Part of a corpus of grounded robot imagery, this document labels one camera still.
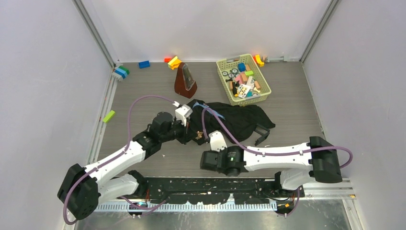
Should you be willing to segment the gold brooch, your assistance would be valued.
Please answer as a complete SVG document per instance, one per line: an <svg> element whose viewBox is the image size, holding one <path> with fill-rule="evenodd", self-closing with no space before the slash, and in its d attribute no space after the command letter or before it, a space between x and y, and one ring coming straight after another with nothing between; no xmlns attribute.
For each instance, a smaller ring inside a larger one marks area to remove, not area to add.
<svg viewBox="0 0 406 230"><path fill-rule="evenodd" d="M204 135L204 133L202 131L197 131L195 139L199 140L199 139L201 139L203 137L203 135Z"/></svg>

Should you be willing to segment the black printed t-shirt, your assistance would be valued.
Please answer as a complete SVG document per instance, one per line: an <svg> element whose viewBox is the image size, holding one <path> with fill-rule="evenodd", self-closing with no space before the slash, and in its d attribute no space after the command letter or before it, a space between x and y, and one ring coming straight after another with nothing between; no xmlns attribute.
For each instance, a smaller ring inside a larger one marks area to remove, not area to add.
<svg viewBox="0 0 406 230"><path fill-rule="evenodd" d="M248 139L254 132L256 125L260 124L268 129L274 128L276 125L270 120L263 109L257 105L251 104L247 106L230 105L221 102L206 103L202 100L193 99L187 105L192 109L190 115L190 123L188 127L188 138L194 141L197 145L202 145L206 142L205 137L196 140L196 132L203 132L202 111L209 107L204 113L204 123L207 134L220 130L225 133L224 129L218 123L213 114L217 114L229 132L241 142Z"/></svg>

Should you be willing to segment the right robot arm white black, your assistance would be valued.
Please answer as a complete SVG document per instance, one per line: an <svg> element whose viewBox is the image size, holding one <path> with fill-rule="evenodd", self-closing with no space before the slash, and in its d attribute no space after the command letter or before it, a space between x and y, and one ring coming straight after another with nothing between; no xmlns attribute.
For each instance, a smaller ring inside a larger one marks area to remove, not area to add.
<svg viewBox="0 0 406 230"><path fill-rule="evenodd" d="M200 168L226 176L280 169L274 176L273 190L282 197L309 182L343 181L337 149L321 137L310 137L308 142L287 147L212 145L211 150L202 153Z"/></svg>

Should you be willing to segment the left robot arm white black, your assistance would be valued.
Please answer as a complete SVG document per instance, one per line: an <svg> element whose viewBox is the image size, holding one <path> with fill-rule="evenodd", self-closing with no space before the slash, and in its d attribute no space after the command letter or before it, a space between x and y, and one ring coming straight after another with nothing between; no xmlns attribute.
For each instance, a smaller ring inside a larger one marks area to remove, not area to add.
<svg viewBox="0 0 406 230"><path fill-rule="evenodd" d="M97 205L117 197L145 197L148 182L143 175L135 170L121 177L117 174L158 152L162 143L178 140L185 144L191 113L191 109L184 106L176 109L175 116L160 112L145 131L130 138L129 143L115 153L84 167L78 163L71 166L57 193L64 204L64 213L82 220Z"/></svg>

